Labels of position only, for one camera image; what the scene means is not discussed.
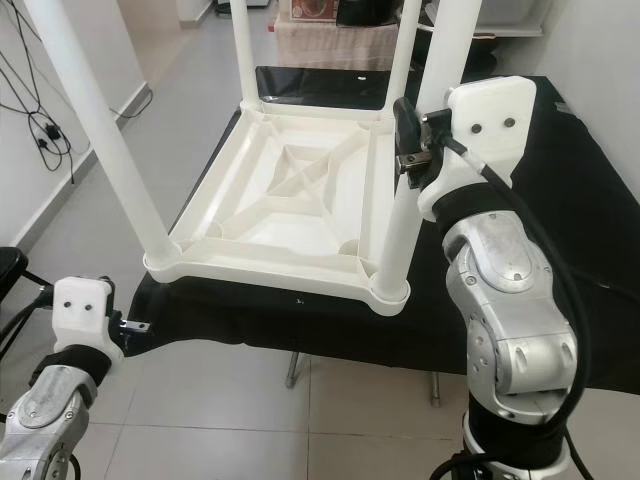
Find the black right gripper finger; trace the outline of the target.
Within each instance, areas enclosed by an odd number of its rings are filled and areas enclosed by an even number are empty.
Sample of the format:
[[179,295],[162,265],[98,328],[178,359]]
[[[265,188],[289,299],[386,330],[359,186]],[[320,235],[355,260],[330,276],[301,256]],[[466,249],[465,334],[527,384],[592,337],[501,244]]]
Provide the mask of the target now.
[[401,97],[393,104],[396,122],[396,151],[398,154],[422,152],[422,120],[419,110],[408,97]]

